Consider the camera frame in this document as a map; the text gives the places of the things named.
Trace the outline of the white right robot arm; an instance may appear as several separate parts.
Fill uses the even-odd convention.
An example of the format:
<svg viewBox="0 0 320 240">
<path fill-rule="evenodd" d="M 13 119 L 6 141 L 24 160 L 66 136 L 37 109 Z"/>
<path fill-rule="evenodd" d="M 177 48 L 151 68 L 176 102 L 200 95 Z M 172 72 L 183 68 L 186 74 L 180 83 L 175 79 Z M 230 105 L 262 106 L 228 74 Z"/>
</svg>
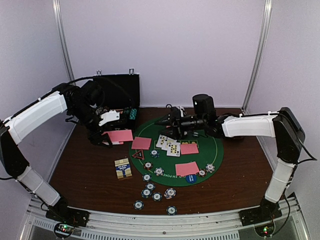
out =
<svg viewBox="0 0 320 240">
<path fill-rule="evenodd" d="M 181 109 L 172 107 L 169 114 L 155 122 L 156 125 L 165 127 L 161 131 L 162 135 L 181 140 L 188 131 L 203 130 L 208 136 L 217 139 L 256 137 L 274 142 L 274 149 L 277 151 L 275 169 L 261 206 L 256 210 L 259 220 L 268 220 L 276 212 L 275 205 L 293 179 L 306 138 L 290 108 L 282 107 L 278 111 L 250 115 L 225 113 L 217 116 L 215 110 L 194 115 L 181 113 Z"/>
</svg>

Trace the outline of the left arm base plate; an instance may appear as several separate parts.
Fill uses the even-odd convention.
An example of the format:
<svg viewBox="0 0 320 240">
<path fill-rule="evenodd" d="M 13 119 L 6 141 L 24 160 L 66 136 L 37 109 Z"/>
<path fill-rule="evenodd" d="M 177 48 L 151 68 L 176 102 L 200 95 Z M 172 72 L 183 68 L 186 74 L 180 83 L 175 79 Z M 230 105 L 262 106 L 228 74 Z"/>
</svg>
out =
<svg viewBox="0 0 320 240">
<path fill-rule="evenodd" d="M 90 213 L 86 210 L 69 208 L 66 215 L 54 214 L 52 211 L 48 211 L 45 217 L 58 222 L 63 222 L 74 227 L 86 227 L 89 220 Z"/>
</svg>

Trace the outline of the red-backed card deck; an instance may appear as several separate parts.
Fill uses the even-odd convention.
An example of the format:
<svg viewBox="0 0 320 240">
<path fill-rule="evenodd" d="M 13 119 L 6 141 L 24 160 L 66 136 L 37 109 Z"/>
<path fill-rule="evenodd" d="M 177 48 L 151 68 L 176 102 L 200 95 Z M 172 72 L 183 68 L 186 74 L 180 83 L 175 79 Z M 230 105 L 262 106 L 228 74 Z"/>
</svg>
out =
<svg viewBox="0 0 320 240">
<path fill-rule="evenodd" d="M 106 131 L 103 135 L 108 134 L 113 145 L 122 145 L 124 142 L 133 141 L 131 129 Z"/>
</svg>

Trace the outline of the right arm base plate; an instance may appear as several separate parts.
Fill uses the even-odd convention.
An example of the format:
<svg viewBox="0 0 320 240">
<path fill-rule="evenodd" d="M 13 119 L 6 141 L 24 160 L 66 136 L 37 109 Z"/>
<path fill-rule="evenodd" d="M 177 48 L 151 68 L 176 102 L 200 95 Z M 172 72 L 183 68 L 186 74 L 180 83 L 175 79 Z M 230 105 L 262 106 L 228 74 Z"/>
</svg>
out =
<svg viewBox="0 0 320 240">
<path fill-rule="evenodd" d="M 243 227 L 271 221 L 273 218 L 279 218 L 282 215 L 280 210 L 276 210 L 274 213 L 263 213 L 261 207 L 245 209 L 239 212 L 240 221 Z"/>
</svg>

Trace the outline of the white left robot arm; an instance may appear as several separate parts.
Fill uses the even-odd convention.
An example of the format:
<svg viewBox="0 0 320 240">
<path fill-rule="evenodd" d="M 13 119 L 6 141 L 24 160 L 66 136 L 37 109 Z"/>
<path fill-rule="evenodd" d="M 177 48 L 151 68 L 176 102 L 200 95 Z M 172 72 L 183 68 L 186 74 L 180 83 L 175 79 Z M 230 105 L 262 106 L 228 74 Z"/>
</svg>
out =
<svg viewBox="0 0 320 240">
<path fill-rule="evenodd" d="M 102 146 L 108 142 L 111 146 L 106 132 L 112 121 L 119 120 L 120 114 L 115 110 L 99 112 L 104 96 L 102 88 L 92 80 L 82 87 L 61 83 L 0 123 L 0 161 L 5 171 L 45 203 L 61 222 L 72 218 L 67 200 L 31 167 L 26 158 L 39 160 L 48 152 L 45 163 L 54 159 L 52 154 L 58 151 L 58 141 L 67 133 L 66 124 L 54 123 L 62 119 L 62 113 L 76 117 L 86 127 L 93 145 Z"/>
</svg>

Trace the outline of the blue tan chips mat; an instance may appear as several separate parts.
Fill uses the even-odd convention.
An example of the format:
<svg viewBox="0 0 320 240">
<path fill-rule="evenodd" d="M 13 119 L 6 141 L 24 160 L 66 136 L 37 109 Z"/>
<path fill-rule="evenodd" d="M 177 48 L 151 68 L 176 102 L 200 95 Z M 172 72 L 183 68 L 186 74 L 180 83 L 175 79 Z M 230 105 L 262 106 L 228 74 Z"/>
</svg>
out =
<svg viewBox="0 0 320 240">
<path fill-rule="evenodd" d="M 157 167 L 155 170 L 154 170 L 154 174 L 156 176 L 163 176 L 164 175 L 164 169 L 162 167 Z"/>
</svg>

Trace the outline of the blue tan chip stack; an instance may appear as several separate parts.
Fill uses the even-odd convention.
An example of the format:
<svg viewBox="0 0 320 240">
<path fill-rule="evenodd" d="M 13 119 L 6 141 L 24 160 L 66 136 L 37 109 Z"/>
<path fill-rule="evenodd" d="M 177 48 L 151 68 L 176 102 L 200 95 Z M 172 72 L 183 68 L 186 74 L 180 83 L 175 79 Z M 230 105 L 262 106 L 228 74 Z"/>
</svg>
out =
<svg viewBox="0 0 320 240">
<path fill-rule="evenodd" d="M 174 188 L 167 188 L 164 192 L 164 197 L 166 199 L 172 199 L 176 196 L 177 191 Z"/>
</svg>

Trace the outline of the blue tan chips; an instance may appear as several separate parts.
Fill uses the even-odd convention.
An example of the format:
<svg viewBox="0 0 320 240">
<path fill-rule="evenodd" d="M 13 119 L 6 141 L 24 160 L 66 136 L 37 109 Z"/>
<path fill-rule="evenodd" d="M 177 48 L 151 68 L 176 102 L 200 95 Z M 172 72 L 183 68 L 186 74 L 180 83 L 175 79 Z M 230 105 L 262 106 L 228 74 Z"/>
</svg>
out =
<svg viewBox="0 0 320 240">
<path fill-rule="evenodd" d="M 212 163 L 208 163 L 205 166 L 205 170 L 207 173 L 213 173 L 215 171 L 215 166 Z"/>
</svg>

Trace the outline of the black orange chips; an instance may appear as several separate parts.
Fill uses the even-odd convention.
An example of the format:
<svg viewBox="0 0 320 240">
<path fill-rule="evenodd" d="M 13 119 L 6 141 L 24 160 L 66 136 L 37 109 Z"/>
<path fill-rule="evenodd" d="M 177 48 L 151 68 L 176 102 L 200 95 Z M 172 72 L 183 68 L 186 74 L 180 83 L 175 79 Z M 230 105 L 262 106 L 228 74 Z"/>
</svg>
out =
<svg viewBox="0 0 320 240">
<path fill-rule="evenodd" d="M 152 162 L 145 162 L 143 165 L 143 168 L 145 170 L 151 170 L 153 168 L 153 163 Z"/>
<path fill-rule="evenodd" d="M 200 169 L 198 172 L 199 177 L 205 177 L 207 175 L 207 172 L 204 169 Z"/>
</svg>

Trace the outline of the dealt red card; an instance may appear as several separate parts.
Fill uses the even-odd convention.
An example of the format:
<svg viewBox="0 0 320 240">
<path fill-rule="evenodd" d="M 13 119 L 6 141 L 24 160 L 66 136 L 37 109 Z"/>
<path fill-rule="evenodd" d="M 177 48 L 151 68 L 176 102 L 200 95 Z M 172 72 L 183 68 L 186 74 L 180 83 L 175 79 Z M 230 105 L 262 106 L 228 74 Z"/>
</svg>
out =
<svg viewBox="0 0 320 240">
<path fill-rule="evenodd" d="M 195 161 L 188 163 L 179 163 L 175 165 L 175 172 L 176 175 L 180 177 L 195 175 L 199 172 L 199 167 Z"/>
<path fill-rule="evenodd" d="M 131 148 L 133 150 L 149 150 L 151 146 L 151 138 L 136 136 L 132 141 Z"/>
</svg>

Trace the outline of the dealt red card bottom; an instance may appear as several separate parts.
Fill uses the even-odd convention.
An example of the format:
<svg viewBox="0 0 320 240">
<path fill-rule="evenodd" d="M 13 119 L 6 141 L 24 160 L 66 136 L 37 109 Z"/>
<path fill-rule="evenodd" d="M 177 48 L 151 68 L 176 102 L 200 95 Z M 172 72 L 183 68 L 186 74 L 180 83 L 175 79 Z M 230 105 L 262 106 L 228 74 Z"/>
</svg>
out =
<svg viewBox="0 0 320 240">
<path fill-rule="evenodd" d="M 175 172 L 176 175 L 180 177 L 195 175 L 199 172 L 199 167 L 195 161 L 188 163 L 179 163 L 175 165 Z"/>
</svg>

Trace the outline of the blue small blind button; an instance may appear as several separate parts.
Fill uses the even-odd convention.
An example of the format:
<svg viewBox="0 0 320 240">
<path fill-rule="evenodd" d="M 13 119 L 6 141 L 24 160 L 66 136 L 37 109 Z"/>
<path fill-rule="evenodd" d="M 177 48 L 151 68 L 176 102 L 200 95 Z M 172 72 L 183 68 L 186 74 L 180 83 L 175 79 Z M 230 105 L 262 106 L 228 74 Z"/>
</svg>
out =
<svg viewBox="0 0 320 240">
<path fill-rule="evenodd" d="M 197 175 L 195 174 L 187 175 L 185 177 L 186 182 L 189 184 L 195 184 L 197 182 L 197 179 Z"/>
</svg>

